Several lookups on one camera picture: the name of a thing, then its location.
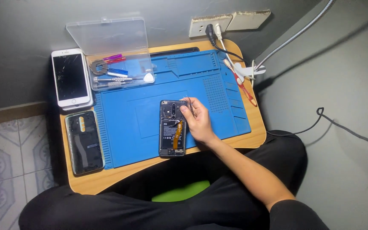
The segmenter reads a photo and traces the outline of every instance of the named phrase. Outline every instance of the white iphone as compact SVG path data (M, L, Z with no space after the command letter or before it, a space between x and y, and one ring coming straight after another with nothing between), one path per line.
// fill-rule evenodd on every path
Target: white iphone
M60 107L87 103L91 100L86 60L81 49L52 52L56 97Z

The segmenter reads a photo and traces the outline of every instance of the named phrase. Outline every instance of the cracked phone screen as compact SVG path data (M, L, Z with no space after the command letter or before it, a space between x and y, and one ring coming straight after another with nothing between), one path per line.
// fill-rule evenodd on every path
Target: cracked phone screen
M53 57L59 101L86 97L82 54Z

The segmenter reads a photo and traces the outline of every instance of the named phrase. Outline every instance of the white cable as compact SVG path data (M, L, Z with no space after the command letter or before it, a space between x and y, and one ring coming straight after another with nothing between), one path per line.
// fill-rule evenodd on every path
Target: white cable
M215 34L217 35L218 40L220 40L220 42L221 42L221 44L222 44L222 49L223 49L223 50L227 50L227 49L225 49L224 41L222 40L221 27L220 27L220 24L219 24L219 23L217 23L217 24L215 25L215 27L214 27L214 32L215 32ZM238 67L237 67L236 65L234 65L234 63L232 62L231 58L229 58L229 55L228 55L227 53L225 53L225 54L227 55L227 58L228 58L229 62L230 62L230 63L231 63L231 65L232 65L232 68L234 68L235 70L237 70L237 71L238 71L238 73L242 74L244 77L246 77L246 78L248 78L248 79L250 79L250 80L252 80L252 81L255 81L255 78L250 77L250 76L246 76L242 71L240 71L240 70L238 69Z

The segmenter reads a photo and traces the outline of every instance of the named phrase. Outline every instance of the phone battery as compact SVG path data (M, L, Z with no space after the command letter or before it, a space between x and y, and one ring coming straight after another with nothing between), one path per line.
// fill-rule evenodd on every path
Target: phone battery
M162 121L163 124L161 126L161 149L172 149L174 144L174 136L177 132L178 124L176 124L176 121ZM183 149L184 143L183 143L183 134L182 131L178 137L178 143L177 143L177 149Z

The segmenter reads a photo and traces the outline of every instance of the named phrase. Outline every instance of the wooden lap desk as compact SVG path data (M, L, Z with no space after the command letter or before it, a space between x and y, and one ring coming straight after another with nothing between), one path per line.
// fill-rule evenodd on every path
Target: wooden lap desk
M242 56L239 47L230 40L224 40L225 47L227 50ZM200 51L203 50L212 50L214 47L210 44L209 41L201 41L201 42L191 42L186 44L178 44L178 45L167 45L161 47L149 48L150 53L162 52L168 50L178 50L184 48L198 47ZM235 62L238 58L231 56L231 59ZM248 91L254 95L251 84L249 81L244 82L244 86L248 89ZM258 107L254 107L251 102L248 101L248 98L245 96L244 92L240 89L240 93L242 96L242 100L245 106L245 110L248 115L249 124L251 126L251 132L242 134L240 136L224 139L224 141L231 145L234 148L250 148L256 149L266 139L266 130L263 124L263 120L261 114L259 112ZM65 158L66 158L66 167L68 171L69 185L74 192L80 194L90 194L95 195L105 190L106 188L112 186L116 182L123 180L124 178L133 175L134 173L143 170L147 167L165 161L167 159L161 159L160 157L140 161L134 164L125 165L122 167L118 167L115 169L109 170L101 170L96 173L82 175L75 177L72 171L72 164L70 162L70 153L69 153L69 145L68 145L68 136L66 134L66 125L65 125L65 115L60 115L60 124L62 126L62 138L63 138L63 147L65 149ZM186 150L186 154L192 154L199 152L200 149L198 147L190 148Z

